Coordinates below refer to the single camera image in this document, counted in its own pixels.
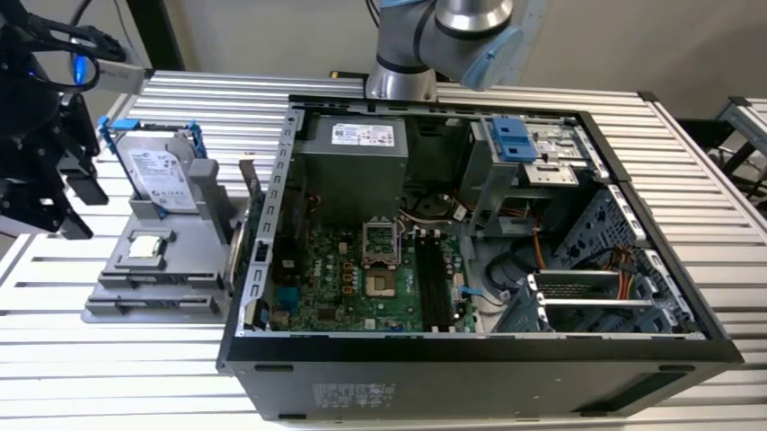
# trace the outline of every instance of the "motherboard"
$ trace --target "motherboard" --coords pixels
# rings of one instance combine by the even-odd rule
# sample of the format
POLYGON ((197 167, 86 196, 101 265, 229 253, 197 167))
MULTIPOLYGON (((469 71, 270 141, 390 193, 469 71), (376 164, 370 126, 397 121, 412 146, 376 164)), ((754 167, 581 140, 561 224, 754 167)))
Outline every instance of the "motherboard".
POLYGON ((273 330, 390 332, 444 325, 473 332, 469 301, 460 295, 464 280, 453 236, 397 233, 385 223, 362 229, 317 227, 309 233, 302 283, 277 289, 270 325, 273 330), (369 256, 394 258, 382 262, 369 256))

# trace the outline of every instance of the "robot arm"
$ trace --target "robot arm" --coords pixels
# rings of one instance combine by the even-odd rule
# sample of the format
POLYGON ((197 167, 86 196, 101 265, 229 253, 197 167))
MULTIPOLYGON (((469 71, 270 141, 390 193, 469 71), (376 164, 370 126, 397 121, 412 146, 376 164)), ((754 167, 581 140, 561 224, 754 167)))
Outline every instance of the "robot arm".
POLYGON ((85 204, 109 201, 95 182, 90 158, 98 142, 78 94, 98 82, 98 59, 125 60, 109 35, 31 15, 18 0, 0 2, 0 230, 6 233, 91 236, 65 197, 65 184, 85 204), (51 82, 33 55, 42 51, 83 57, 93 66, 89 81, 51 82))
POLYGON ((510 67, 522 38, 512 11, 512 0, 381 0, 366 97, 434 101, 434 70, 486 90, 510 67))

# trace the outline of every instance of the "slotted metal surface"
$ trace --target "slotted metal surface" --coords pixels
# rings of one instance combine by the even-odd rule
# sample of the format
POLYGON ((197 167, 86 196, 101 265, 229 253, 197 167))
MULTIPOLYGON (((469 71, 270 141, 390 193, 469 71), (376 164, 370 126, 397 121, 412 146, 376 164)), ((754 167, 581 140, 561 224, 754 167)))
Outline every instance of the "slotted metal surface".
MULTIPOLYGON (((157 72, 113 116, 202 126, 218 180, 243 193, 235 159, 251 152, 267 180, 289 93, 361 96, 360 81, 157 72)), ((762 220, 712 173, 661 107, 628 92, 440 87, 445 102, 588 110, 624 162, 745 366, 625 420, 318 424, 314 428, 694 430, 767 428, 767 264, 762 220)), ((0 427, 243 429, 263 424, 235 380, 213 367, 219 325, 86 325, 78 312, 129 214, 129 186, 105 154, 105 207, 74 207, 95 237, 22 236, 0 263, 0 427)))

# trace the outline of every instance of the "barcode sticker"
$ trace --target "barcode sticker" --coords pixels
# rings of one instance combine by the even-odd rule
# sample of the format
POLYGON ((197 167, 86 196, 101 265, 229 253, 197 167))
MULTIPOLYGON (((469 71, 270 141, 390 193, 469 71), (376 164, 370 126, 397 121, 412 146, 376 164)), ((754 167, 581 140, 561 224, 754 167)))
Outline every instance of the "barcode sticker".
POLYGON ((394 146, 394 128, 365 124, 336 124, 330 143, 336 145, 394 146))

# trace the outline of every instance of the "green circuit board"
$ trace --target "green circuit board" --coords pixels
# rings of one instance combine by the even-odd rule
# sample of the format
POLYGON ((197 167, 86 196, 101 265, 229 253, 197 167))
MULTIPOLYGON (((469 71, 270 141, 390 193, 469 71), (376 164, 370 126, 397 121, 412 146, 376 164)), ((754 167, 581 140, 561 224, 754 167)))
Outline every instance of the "green circuit board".
MULTIPOLYGON (((462 274, 454 238, 444 239, 442 255, 449 270, 462 274)), ((412 235, 404 235, 400 263, 392 271, 393 292, 388 288, 377 290, 377 285, 366 285, 370 282, 365 280, 386 271, 385 268, 365 269, 360 265, 361 229, 313 229, 305 259, 305 283, 299 289, 297 312, 289 316, 289 330, 424 331, 416 258, 414 239, 412 235)), ((444 289, 452 298, 452 274, 444 279, 444 289)), ((454 322, 454 330, 474 331, 472 312, 454 322)))

